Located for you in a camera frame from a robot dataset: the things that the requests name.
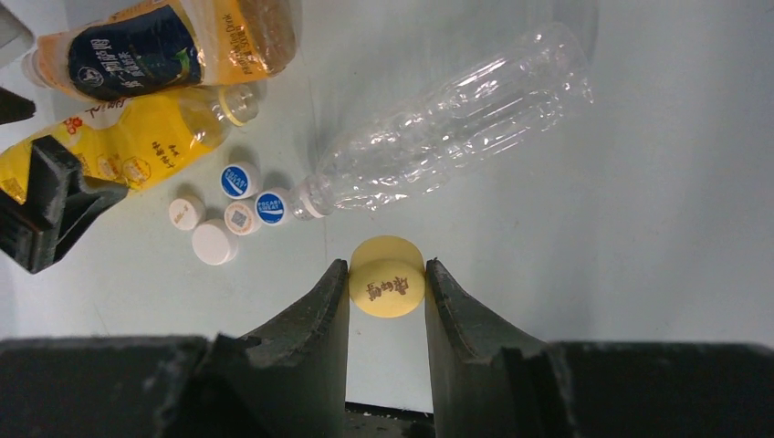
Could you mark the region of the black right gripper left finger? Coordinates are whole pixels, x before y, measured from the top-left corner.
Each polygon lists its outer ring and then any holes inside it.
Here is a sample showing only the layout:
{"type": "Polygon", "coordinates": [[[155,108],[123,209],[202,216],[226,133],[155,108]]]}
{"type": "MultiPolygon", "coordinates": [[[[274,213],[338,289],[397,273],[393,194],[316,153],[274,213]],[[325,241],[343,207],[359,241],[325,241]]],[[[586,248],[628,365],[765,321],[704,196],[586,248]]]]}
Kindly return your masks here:
{"type": "Polygon", "coordinates": [[[6,339],[4,437],[341,437],[348,266],[239,338],[6,339]]]}

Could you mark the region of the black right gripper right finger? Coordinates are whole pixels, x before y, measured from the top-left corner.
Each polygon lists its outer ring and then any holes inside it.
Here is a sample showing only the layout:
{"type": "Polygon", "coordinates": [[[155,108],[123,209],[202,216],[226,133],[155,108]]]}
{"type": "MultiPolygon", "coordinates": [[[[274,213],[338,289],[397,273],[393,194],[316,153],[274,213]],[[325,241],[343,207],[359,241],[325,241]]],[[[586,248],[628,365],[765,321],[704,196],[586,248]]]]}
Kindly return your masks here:
{"type": "Polygon", "coordinates": [[[773,351],[757,344],[544,342],[426,266],[439,437],[770,437],[773,351]]]}

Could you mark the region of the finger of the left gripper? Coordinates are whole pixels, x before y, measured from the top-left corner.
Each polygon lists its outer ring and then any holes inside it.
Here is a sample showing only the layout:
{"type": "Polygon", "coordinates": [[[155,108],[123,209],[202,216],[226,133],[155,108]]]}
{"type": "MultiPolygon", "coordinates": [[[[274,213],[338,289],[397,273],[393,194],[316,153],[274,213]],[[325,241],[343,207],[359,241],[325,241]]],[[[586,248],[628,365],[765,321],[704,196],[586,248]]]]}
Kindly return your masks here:
{"type": "Polygon", "coordinates": [[[25,202],[1,193],[1,251],[37,274],[58,263],[128,194],[121,183],[88,177],[77,157],[52,136],[34,140],[25,202]]]}
{"type": "Polygon", "coordinates": [[[0,124],[6,125],[31,119],[37,111],[34,101],[0,88],[0,124]]]}

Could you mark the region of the yellow label bottle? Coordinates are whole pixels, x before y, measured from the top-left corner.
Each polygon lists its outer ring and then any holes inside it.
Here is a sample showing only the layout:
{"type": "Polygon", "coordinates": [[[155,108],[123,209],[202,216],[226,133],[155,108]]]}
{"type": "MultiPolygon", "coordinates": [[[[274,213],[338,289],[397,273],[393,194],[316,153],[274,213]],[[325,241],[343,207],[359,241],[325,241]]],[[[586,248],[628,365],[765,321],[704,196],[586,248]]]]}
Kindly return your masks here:
{"type": "Polygon", "coordinates": [[[52,136],[88,177],[151,188],[221,146],[253,120],[259,97],[247,85],[176,89],[101,103],[39,130],[1,154],[1,188],[26,200],[34,140],[52,136]]]}

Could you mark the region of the yellow cap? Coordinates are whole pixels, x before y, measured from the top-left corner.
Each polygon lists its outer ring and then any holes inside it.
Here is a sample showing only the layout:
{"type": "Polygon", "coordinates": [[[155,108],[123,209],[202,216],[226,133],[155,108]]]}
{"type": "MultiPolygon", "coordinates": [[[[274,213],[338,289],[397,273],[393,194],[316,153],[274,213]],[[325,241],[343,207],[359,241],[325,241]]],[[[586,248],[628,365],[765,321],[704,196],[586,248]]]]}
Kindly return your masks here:
{"type": "Polygon", "coordinates": [[[394,235],[364,241],[350,258],[349,294],[363,312],[399,318],[425,298],[424,258],[413,243],[394,235]]]}

